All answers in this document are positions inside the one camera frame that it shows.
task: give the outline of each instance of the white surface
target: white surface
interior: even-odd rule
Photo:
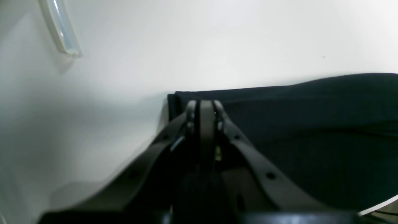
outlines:
[[[104,185],[156,134],[167,93],[398,72],[395,0],[65,4],[84,52],[76,60],[57,52],[37,1],[0,0],[0,210],[9,224]]]
[[[386,206],[386,205],[388,205],[388,204],[393,203],[393,202],[396,201],[396,200],[398,200],[398,195],[395,196],[395,197],[392,197],[392,198],[390,198],[390,199],[388,199],[388,200],[386,200],[386,201],[383,202],[383,203],[380,203],[380,204],[375,205],[375,206],[373,206],[373,207],[371,207],[371,208],[368,208],[368,209],[365,209],[365,210],[361,211],[361,212],[359,213],[359,215],[366,215],[366,214],[368,214],[368,213],[371,213],[371,212],[373,212],[373,211],[376,211],[376,210],[378,210],[378,209],[380,209],[380,208],[382,208],[382,207],[384,207],[384,206]]]

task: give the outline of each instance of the dark blue cloth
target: dark blue cloth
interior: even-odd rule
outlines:
[[[398,75],[357,74],[290,86],[168,95],[219,100],[254,146],[326,204],[363,210],[398,195]]]

